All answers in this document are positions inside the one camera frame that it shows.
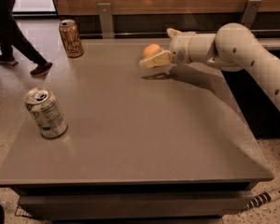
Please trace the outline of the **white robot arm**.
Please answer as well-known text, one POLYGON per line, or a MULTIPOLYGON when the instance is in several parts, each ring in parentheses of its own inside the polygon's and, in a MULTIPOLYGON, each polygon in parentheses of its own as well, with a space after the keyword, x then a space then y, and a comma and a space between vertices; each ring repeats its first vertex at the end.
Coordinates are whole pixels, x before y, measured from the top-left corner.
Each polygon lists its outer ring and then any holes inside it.
POLYGON ((223 71, 246 70, 280 112, 280 59, 264 48, 242 24, 228 23, 214 34, 167 30, 168 49, 145 52, 142 68, 204 63, 223 71))

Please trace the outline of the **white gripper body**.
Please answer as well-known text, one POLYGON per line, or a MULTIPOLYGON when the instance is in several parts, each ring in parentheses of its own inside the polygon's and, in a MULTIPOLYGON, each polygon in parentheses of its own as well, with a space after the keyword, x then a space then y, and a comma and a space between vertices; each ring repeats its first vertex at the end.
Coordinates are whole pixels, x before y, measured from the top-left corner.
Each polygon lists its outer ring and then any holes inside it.
POLYGON ((194 36, 194 32, 180 33, 171 40, 169 50, 173 63, 190 63, 189 44, 194 36))

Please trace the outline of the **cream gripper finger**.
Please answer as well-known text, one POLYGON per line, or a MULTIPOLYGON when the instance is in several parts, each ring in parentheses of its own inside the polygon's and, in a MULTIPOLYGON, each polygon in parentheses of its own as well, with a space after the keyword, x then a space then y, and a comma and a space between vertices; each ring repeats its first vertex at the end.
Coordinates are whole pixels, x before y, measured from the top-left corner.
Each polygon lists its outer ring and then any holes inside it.
POLYGON ((180 34, 180 31, 178 31, 176 29, 173 29, 173 28, 168 28, 167 29, 167 34, 171 39, 173 39, 175 36, 180 34))
POLYGON ((159 49, 139 62, 141 68, 161 67, 171 63, 172 54, 169 50, 159 49))

